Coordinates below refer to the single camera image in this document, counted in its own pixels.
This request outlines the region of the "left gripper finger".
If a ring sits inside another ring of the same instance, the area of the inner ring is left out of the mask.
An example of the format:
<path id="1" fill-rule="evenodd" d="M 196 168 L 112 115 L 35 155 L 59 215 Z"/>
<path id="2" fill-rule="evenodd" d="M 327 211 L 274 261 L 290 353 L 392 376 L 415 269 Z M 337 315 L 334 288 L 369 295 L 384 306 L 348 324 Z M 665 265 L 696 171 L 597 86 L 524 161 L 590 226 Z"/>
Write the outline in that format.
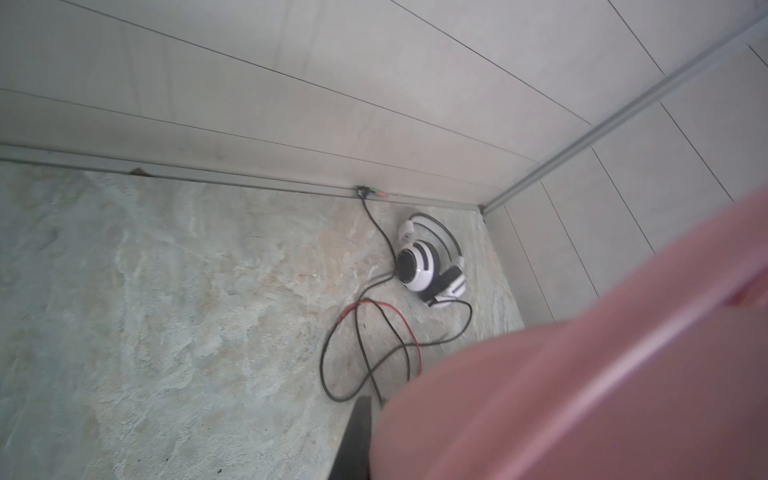
<path id="1" fill-rule="evenodd" d="M 372 438 L 372 399 L 359 397 L 353 406 L 329 480 L 368 480 Z"/>

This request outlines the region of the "white black headphones with cable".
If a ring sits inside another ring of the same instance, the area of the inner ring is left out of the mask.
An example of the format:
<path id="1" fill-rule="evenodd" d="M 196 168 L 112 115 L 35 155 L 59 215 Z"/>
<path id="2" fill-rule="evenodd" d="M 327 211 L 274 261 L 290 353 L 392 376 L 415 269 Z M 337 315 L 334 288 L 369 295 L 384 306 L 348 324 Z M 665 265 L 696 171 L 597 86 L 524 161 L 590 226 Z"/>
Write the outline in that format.
<path id="1" fill-rule="evenodd" d="M 411 214 L 401 224 L 398 230 L 398 242 L 393 243 L 388 235 L 384 233 L 383 228 L 376 221 L 368 207 L 368 198 L 377 196 L 380 193 L 379 190 L 369 186 L 358 186 L 356 188 L 356 196 L 361 201 L 366 216 L 376 230 L 382 234 L 387 244 L 393 261 L 393 270 L 371 280 L 369 284 L 362 287 L 355 301 L 344 307 L 341 311 L 323 342 L 318 367 L 320 385 L 326 397 L 334 403 L 345 403 L 352 400 L 367 383 L 370 383 L 376 400 L 383 404 L 384 397 L 375 380 L 375 372 L 383 366 L 385 361 L 394 354 L 401 352 L 406 362 L 406 378 L 411 379 L 413 373 L 409 350 L 411 348 L 416 350 L 417 371 L 421 372 L 423 370 L 422 349 L 424 347 L 442 346 L 458 340 L 468 330 L 474 315 L 473 306 L 470 302 L 463 299 L 468 285 L 466 262 L 461 245 L 455 235 L 435 217 L 427 213 L 416 212 Z M 467 320 L 457 333 L 427 342 L 418 340 L 412 328 L 407 327 L 406 330 L 411 336 L 411 340 L 409 342 L 404 341 L 386 314 L 387 310 L 391 310 L 400 318 L 404 325 L 408 325 L 408 321 L 402 312 L 389 303 L 378 301 L 368 296 L 371 290 L 383 286 L 392 280 L 398 281 L 409 292 L 415 294 L 425 306 L 431 309 L 442 309 L 454 304 L 467 308 Z M 362 340 L 359 311 L 365 305 L 371 305 L 377 309 L 397 340 L 397 345 L 385 353 L 376 363 L 370 361 Z M 365 373 L 360 383 L 351 392 L 337 395 L 332 392 L 328 385 L 325 360 L 334 334 L 342 322 L 349 316 L 353 318 L 357 346 L 363 359 Z"/>

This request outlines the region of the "pink headphones with cable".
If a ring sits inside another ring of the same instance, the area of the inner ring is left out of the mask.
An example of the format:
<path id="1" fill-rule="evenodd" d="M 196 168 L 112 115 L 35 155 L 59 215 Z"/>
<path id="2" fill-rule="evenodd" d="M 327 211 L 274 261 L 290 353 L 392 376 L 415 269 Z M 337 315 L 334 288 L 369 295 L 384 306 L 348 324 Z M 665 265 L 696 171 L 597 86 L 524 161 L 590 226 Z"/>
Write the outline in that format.
<path id="1" fill-rule="evenodd" d="M 471 346 L 379 416 L 375 479 L 763 479 L 767 194 L 578 318 Z"/>

